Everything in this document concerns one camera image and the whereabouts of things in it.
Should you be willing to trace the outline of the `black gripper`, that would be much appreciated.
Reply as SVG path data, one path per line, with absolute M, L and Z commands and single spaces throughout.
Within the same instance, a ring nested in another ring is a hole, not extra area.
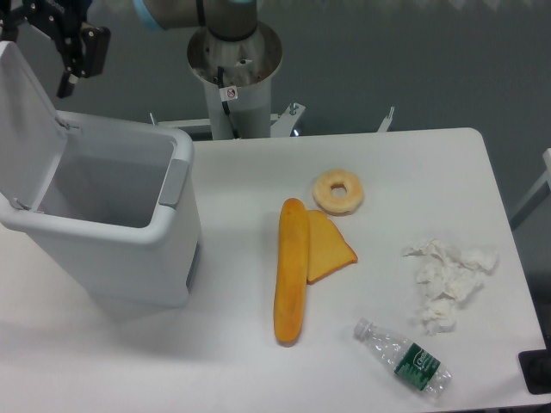
M 17 41 L 19 26 L 26 20 L 56 40 L 64 66 L 58 98 L 71 96 L 81 78 L 102 74 L 111 32 L 88 23 L 90 5 L 91 1 L 81 0 L 1 0 L 1 41 Z

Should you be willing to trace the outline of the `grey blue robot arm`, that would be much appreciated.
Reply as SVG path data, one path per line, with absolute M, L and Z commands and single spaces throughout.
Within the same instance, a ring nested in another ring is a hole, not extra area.
M 72 95 L 80 78 L 102 74 L 111 32 L 88 21 L 91 1 L 1 2 L 1 40 L 16 42 L 19 26 L 28 23 L 50 39 L 61 57 L 64 73 L 57 97 Z M 134 1 L 149 28 L 206 27 L 223 41 L 241 41 L 257 29 L 255 1 Z

